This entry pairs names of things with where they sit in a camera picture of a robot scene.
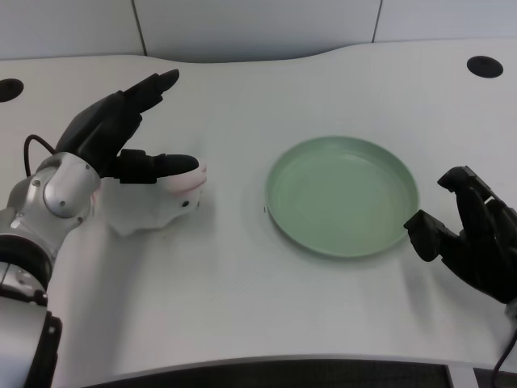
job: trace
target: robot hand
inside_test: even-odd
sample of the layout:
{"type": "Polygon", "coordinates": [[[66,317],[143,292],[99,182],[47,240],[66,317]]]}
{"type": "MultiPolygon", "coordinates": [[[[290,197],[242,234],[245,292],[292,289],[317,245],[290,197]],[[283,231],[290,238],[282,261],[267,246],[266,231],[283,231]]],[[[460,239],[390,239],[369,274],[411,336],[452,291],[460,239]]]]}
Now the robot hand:
{"type": "Polygon", "coordinates": [[[153,74],[79,113],[56,149],[47,145],[53,156],[33,175],[26,155],[30,176],[15,185],[0,210],[0,386],[51,384],[61,321],[46,309],[46,289],[61,244],[88,216],[100,180],[152,184],[199,167],[191,156],[122,150],[141,113],[160,103],[178,78],[177,70],[153,74]]]}
{"type": "Polygon", "coordinates": [[[425,261],[438,255],[461,280],[508,304],[517,298],[517,213],[470,168],[455,167],[438,184],[456,194],[464,229],[455,235],[419,210],[405,225],[425,261]]]}

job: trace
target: green dish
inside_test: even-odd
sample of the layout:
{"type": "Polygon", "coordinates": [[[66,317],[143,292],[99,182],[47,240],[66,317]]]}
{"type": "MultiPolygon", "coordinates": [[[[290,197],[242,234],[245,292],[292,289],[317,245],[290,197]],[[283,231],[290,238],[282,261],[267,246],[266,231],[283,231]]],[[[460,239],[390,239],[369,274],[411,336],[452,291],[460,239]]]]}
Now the green dish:
{"type": "Polygon", "coordinates": [[[278,227],[326,255],[370,255],[405,234],[418,189],[396,156],[368,141],[320,137],[288,150],[267,178],[266,202],[278,227]]]}

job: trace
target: black grommet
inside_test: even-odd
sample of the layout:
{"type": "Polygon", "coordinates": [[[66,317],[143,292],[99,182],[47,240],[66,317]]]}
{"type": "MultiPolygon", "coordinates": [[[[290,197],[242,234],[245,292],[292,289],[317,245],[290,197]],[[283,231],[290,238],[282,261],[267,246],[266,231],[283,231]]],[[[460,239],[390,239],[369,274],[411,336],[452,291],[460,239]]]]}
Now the black grommet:
{"type": "Polygon", "coordinates": [[[0,103],[6,103],[22,94],[23,82],[9,78],[0,81],[0,103]]]}
{"type": "Polygon", "coordinates": [[[472,57],[467,61],[472,74],[483,78],[496,78],[502,74],[502,65],[490,57],[472,57]]]}

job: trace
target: table surface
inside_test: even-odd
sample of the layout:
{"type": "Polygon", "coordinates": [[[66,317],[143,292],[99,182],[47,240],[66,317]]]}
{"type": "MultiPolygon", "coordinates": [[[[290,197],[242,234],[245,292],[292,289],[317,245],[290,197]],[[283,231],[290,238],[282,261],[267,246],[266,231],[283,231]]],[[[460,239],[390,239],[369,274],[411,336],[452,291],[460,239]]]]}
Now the table surface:
{"type": "MultiPolygon", "coordinates": [[[[410,167],[421,207],[461,229],[436,184],[468,165],[517,205],[517,40],[366,44],[292,61],[186,64],[148,57],[0,62],[25,90],[0,104],[0,202],[23,178],[30,133],[56,144],[83,108],[151,73],[179,82],[127,144],[208,163],[201,206],[163,230],[119,237],[98,211],[65,240],[49,288],[64,323],[54,386],[80,386],[235,358],[336,357],[492,367],[504,306],[405,238],[366,259],[329,259],[286,240],[263,185],[299,141],[373,141],[410,167]],[[466,61],[499,60],[485,79],[466,61]]],[[[32,165],[46,155],[33,146],[32,165]]],[[[517,370],[517,352],[505,364],[517,370]]]]}

